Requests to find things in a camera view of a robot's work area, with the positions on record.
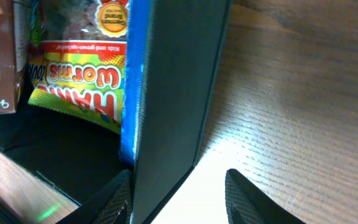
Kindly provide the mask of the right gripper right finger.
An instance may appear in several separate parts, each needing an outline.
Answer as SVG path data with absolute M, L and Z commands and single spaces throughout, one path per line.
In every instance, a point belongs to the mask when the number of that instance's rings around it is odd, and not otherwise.
M 226 172 L 225 202 L 229 224 L 304 224 L 236 169 Z

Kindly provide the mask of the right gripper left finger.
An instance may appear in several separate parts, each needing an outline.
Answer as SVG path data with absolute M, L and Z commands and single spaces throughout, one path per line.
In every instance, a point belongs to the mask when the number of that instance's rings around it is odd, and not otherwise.
M 58 224 L 130 224 L 132 213 L 132 172 L 121 171 L 89 201 Z

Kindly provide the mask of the Haribo sour worms bag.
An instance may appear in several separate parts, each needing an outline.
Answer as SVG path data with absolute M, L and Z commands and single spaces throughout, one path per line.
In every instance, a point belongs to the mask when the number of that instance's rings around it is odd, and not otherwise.
M 29 104 L 120 133 L 128 0 L 32 1 Z

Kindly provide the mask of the dark green gift box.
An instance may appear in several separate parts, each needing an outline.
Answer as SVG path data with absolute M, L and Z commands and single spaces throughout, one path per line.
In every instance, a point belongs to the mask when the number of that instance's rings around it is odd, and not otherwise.
M 0 114 L 0 223 L 57 223 L 123 170 L 130 223 L 150 222 L 196 164 L 229 1 L 151 1 L 135 164 L 121 131 L 29 104 L 25 65 L 15 113 Z

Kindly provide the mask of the blue cookie wrapper pack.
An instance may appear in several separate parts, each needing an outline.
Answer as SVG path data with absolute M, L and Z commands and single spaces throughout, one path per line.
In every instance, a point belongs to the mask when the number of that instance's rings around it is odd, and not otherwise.
M 127 33 L 120 158 L 130 165 L 135 164 L 139 138 L 150 3 L 151 0 L 129 1 L 129 30 Z

